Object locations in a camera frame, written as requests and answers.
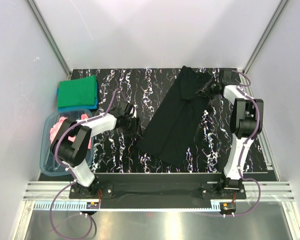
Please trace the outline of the black t shirt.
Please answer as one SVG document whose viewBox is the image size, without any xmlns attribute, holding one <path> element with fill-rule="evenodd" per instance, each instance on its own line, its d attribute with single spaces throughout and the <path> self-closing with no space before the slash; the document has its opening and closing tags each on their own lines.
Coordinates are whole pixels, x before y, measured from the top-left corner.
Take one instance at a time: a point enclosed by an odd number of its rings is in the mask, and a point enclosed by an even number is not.
<svg viewBox="0 0 300 240">
<path fill-rule="evenodd" d="M 208 72 L 195 72 L 183 66 L 136 147 L 153 158 L 181 168 L 210 102 L 210 98 L 198 92 L 211 79 Z"/>
</svg>

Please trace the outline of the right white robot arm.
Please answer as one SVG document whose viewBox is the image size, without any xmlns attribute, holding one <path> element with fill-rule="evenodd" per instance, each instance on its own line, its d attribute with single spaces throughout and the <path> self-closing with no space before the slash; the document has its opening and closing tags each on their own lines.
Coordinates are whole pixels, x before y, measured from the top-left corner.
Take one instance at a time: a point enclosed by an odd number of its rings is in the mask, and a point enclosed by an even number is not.
<svg viewBox="0 0 300 240">
<path fill-rule="evenodd" d="M 213 79 L 209 80 L 197 94 L 209 98 L 222 95 L 232 104 L 230 117 L 232 144 L 228 161 L 215 190 L 220 197 L 226 199 L 242 188 L 243 169 L 249 149 L 262 130 L 264 102 L 245 93 L 241 85 L 218 83 Z"/>
</svg>

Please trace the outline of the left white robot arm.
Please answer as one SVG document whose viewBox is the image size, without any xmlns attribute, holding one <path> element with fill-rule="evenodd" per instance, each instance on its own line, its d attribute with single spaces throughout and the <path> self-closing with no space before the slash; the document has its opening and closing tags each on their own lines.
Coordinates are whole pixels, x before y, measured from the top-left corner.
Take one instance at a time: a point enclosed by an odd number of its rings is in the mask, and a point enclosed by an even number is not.
<svg viewBox="0 0 300 240">
<path fill-rule="evenodd" d="M 74 181 L 81 185 L 80 192 L 87 198 L 93 198 L 98 193 L 98 186 L 94 183 L 95 175 L 86 161 L 89 142 L 91 138 L 115 129 L 120 129 L 131 138 L 139 137 L 140 118 L 110 113 L 80 121 L 66 118 L 50 145 L 50 152 L 56 162 L 70 172 Z"/>
</svg>

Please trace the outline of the folded blue t shirt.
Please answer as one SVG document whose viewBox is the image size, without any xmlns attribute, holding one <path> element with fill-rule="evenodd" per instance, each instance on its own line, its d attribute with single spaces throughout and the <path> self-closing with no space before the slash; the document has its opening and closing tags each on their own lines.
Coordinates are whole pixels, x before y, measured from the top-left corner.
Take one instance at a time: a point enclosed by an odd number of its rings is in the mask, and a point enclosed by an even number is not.
<svg viewBox="0 0 300 240">
<path fill-rule="evenodd" d="M 63 110 L 73 110 L 73 109 L 88 109 L 88 110 L 96 110 L 98 108 L 98 82 L 96 82 L 95 85 L 95 99 L 94 99 L 94 104 L 93 105 L 78 105 L 78 106 L 68 106 L 68 107 L 58 107 L 57 110 L 58 111 L 63 111 Z"/>
</svg>

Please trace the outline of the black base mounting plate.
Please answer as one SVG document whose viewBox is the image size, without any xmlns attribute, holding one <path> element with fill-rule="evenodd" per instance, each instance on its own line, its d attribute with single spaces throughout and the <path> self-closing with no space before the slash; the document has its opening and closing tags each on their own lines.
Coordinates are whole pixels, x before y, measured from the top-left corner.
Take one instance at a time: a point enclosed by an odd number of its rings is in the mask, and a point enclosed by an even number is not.
<svg viewBox="0 0 300 240">
<path fill-rule="evenodd" d="M 241 180 L 225 179 L 221 173 L 99 173 L 89 187 L 76 183 L 71 199 L 114 199 L 126 196 L 177 196 L 204 200 L 245 200 Z"/>
</svg>

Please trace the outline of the folded green t shirt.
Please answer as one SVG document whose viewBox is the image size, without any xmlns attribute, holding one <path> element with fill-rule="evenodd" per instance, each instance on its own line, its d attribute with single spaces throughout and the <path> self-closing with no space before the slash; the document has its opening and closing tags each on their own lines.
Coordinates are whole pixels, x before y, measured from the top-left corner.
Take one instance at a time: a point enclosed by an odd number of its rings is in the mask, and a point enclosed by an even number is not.
<svg viewBox="0 0 300 240">
<path fill-rule="evenodd" d="M 94 75 L 61 81 L 58 87 L 57 107 L 92 106 L 97 98 L 97 80 Z"/>
</svg>

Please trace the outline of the pink t shirt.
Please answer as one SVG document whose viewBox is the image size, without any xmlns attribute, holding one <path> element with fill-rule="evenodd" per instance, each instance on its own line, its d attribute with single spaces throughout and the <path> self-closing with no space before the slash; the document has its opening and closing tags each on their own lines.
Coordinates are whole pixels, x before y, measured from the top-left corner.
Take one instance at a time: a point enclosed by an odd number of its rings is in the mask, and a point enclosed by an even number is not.
<svg viewBox="0 0 300 240">
<path fill-rule="evenodd" d="M 53 143 L 53 141 L 54 141 L 54 139 L 55 139 L 55 137 L 56 137 L 56 135 L 57 135 L 59 129 L 61 128 L 62 123 L 63 123 L 64 120 L 66 120 L 67 118 L 68 118 L 68 117 L 61 116 L 61 117 L 59 118 L 58 122 L 57 122 L 56 124 L 54 124 L 53 127 L 50 129 L 50 131 L 49 131 L 49 133 L 50 133 L 49 138 L 50 138 L 50 143 L 51 143 L 51 144 Z M 83 121 L 83 120 L 86 120 L 86 119 L 88 119 L 88 118 L 89 118 L 89 116 L 85 113 L 85 114 L 82 114 L 82 115 L 81 115 L 80 120 Z M 68 137 L 68 140 L 71 141 L 71 142 L 74 142 L 75 139 L 76 139 L 75 136 L 73 136 L 73 137 L 69 136 L 69 137 Z M 89 143 L 88 143 L 87 149 L 90 150 L 91 148 L 92 148 L 92 140 L 90 139 L 90 140 L 89 140 Z"/>
</svg>

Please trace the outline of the clear blue plastic bin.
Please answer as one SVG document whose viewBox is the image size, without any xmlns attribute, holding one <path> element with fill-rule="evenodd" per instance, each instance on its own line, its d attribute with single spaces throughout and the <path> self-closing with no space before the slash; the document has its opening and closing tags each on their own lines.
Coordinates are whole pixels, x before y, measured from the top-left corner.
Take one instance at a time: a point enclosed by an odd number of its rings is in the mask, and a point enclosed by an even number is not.
<svg viewBox="0 0 300 240">
<path fill-rule="evenodd" d="M 59 122 L 60 118 L 70 118 L 81 120 L 83 115 L 87 115 L 87 118 L 91 118 L 93 115 L 90 110 L 85 108 L 73 108 L 66 109 L 52 113 L 45 121 L 43 127 L 41 150 L 40 150 L 40 161 L 39 166 L 43 174 L 49 177 L 58 177 L 69 175 L 63 166 L 60 166 L 54 155 L 50 151 L 51 140 L 50 140 L 50 130 L 51 128 Z"/>
</svg>

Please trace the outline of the right aluminium frame post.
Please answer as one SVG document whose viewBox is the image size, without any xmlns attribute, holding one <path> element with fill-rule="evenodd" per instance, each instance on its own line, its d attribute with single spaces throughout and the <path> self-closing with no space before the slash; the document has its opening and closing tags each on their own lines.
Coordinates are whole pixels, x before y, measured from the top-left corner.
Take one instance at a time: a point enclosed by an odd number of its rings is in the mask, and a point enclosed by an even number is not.
<svg viewBox="0 0 300 240">
<path fill-rule="evenodd" d="M 288 4 L 290 3 L 290 0 L 280 0 L 275 11 L 273 12 L 266 28 L 264 29 L 260 39 L 258 40 L 251 56 L 249 57 L 246 65 L 242 69 L 242 72 L 244 74 L 247 74 L 251 67 L 253 66 L 255 60 L 257 59 L 259 53 L 261 52 L 263 46 L 267 42 L 269 36 L 271 35 L 272 31 L 274 30 L 275 26 L 277 25 L 280 17 L 284 13 L 285 9 L 287 8 Z"/>
</svg>

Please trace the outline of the aluminium frame post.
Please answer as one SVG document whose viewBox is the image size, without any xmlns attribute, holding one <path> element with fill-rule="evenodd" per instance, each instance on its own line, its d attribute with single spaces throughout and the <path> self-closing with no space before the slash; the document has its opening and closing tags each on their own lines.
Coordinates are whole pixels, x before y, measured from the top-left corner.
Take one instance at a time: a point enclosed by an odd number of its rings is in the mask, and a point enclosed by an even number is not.
<svg viewBox="0 0 300 240">
<path fill-rule="evenodd" d="M 257 59 L 259 53 L 261 52 L 263 46 L 267 42 L 269 36 L 271 35 L 272 31 L 274 30 L 275 26 L 277 25 L 280 17 L 284 13 L 285 9 L 287 8 L 288 4 L 290 3 L 290 0 L 280 0 L 275 11 L 273 12 L 266 28 L 264 29 L 260 39 L 258 40 L 251 56 L 249 57 L 246 65 L 242 69 L 242 72 L 244 74 L 247 74 L 251 67 L 253 66 L 255 60 Z"/>
<path fill-rule="evenodd" d="M 41 13 L 37 3 L 35 0 L 25 0 L 26 4 L 28 5 L 32 15 L 34 16 L 41 32 L 43 33 L 48 45 L 50 46 L 54 56 L 56 57 L 59 65 L 61 66 L 62 70 L 64 71 L 67 78 L 71 76 L 72 70 L 69 68 L 65 58 L 63 57 L 60 48 L 55 41 L 48 24 L 46 23 L 43 14 Z"/>
</svg>

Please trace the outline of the left aluminium frame post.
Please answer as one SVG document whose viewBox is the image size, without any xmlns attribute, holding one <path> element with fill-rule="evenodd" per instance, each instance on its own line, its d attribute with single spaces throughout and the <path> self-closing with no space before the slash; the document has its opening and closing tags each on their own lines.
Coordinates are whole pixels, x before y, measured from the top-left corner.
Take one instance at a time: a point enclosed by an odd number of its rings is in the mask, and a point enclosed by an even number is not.
<svg viewBox="0 0 300 240">
<path fill-rule="evenodd" d="M 64 71 L 67 78 L 71 76 L 72 70 L 69 68 L 65 58 L 63 57 L 60 48 L 55 41 L 48 24 L 46 23 L 43 14 L 41 13 L 37 3 L 35 0 L 25 0 L 26 4 L 28 5 L 32 15 L 34 16 L 41 32 L 43 33 L 48 45 L 50 46 L 54 56 L 56 57 L 59 65 L 61 66 L 62 70 Z"/>
</svg>

